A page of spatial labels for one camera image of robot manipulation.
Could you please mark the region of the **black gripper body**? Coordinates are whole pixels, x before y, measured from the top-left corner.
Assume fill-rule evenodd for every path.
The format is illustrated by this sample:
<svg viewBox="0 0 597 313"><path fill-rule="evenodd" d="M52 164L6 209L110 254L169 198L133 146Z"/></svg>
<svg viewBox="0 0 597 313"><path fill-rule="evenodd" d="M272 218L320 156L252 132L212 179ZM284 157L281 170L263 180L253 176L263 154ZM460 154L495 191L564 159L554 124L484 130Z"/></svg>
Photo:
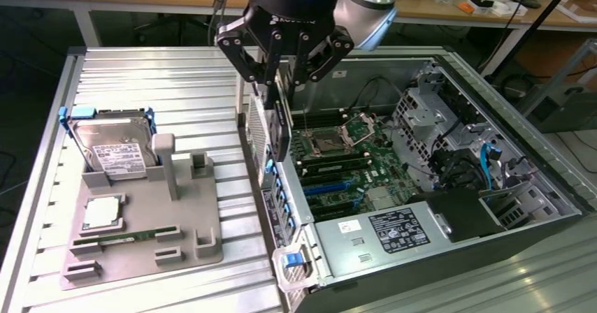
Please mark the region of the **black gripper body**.
<svg viewBox="0 0 597 313"><path fill-rule="evenodd" d="M244 14L247 29L253 34L279 26L311 34L331 34L332 12L337 0L248 0Z"/></svg>

